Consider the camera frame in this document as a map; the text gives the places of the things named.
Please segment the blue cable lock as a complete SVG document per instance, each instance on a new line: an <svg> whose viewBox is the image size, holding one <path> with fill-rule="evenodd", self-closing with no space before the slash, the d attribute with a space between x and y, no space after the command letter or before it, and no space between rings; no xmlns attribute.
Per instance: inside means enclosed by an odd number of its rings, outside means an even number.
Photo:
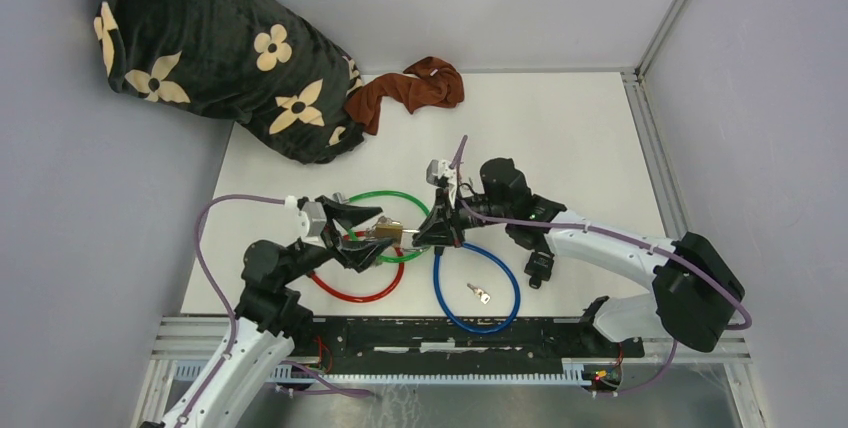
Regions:
<svg viewBox="0 0 848 428"><path fill-rule="evenodd" d="M497 266L503 274L506 275L513 291L512 309L509 314L497 324L473 324L470 322L466 322L459 316L457 316L449 307L441 287L441 266L442 258L445 252L445 248L443 247L435 248L432 268L433 290L439 307L450 322L452 322L456 327L460 328L461 330L467 333L471 333L474 335L493 335L505 331L518 318L522 304L521 288L519 286L516 275L500 257L485 248L471 243L465 243L461 246L461 248L467 251L471 251L478 256L486 258L495 266Z"/></svg>

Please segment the brass padlock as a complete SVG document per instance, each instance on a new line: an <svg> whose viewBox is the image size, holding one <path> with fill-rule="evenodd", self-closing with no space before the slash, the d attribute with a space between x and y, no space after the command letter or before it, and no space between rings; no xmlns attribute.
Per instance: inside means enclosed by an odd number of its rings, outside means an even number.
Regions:
<svg viewBox="0 0 848 428"><path fill-rule="evenodd" d="M417 229L407 228L403 223L386 216L380 216L367 230L367 236L377 239L391 239L396 246L412 246Z"/></svg>

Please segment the green cable lock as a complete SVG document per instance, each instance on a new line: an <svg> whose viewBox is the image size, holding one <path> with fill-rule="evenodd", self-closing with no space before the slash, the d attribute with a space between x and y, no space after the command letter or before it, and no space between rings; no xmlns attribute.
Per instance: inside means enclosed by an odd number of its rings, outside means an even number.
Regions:
<svg viewBox="0 0 848 428"><path fill-rule="evenodd" d="M360 194L353 195L352 197L346 197L340 192L336 192L332 195L332 198L335 201L341 203L349 203L355 201L362 201L371 198L380 198L380 197L393 197L400 198L406 200L416 207L420 209L424 216L427 216L430 213L430 209L417 197L397 190L374 190L363 192ZM380 255L377 258L377 264L389 263L389 264L400 264L402 262L412 261L415 258L420 257L423 253L426 253L428 248L402 248L401 254L396 256L388 256L388 255Z"/></svg>

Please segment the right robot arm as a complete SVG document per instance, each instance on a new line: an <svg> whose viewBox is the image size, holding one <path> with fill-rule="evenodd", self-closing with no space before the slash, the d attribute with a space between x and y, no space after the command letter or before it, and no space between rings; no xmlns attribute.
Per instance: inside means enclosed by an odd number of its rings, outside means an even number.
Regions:
<svg viewBox="0 0 848 428"><path fill-rule="evenodd" d="M461 192L456 161L433 160L426 171L434 186L430 214L416 230L416 247L459 247L471 229L501 225L530 257L525 272L533 288L549 280L557 258L576 259L644 288L627 298L600 297L577 330L580 348L602 356L617 342L669 335L702 353L715 349L728 330L744 330L751 317L745 289L713 244L687 232L679 239L638 236L604 225L540 196L510 158L480 168L481 192Z"/></svg>

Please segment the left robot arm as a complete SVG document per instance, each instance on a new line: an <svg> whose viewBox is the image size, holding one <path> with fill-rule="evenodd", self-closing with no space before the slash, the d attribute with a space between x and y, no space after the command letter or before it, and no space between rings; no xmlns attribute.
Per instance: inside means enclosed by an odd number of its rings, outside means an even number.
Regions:
<svg viewBox="0 0 848 428"><path fill-rule="evenodd" d="M393 244L389 238L354 241L345 233L382 214L378 206L341 203L320 196L271 198L230 194L210 201L195 224L199 241L213 207L230 201L280 205L293 212L297 231L288 246L269 240L251 243L242 262L245 287L231 304L206 263L202 249L196 259L222 302L228 331L183 398L156 421L158 427L234 427L273 370L313 345L313 313L300 305L300 293L290 283L329 261L362 272Z"/></svg>

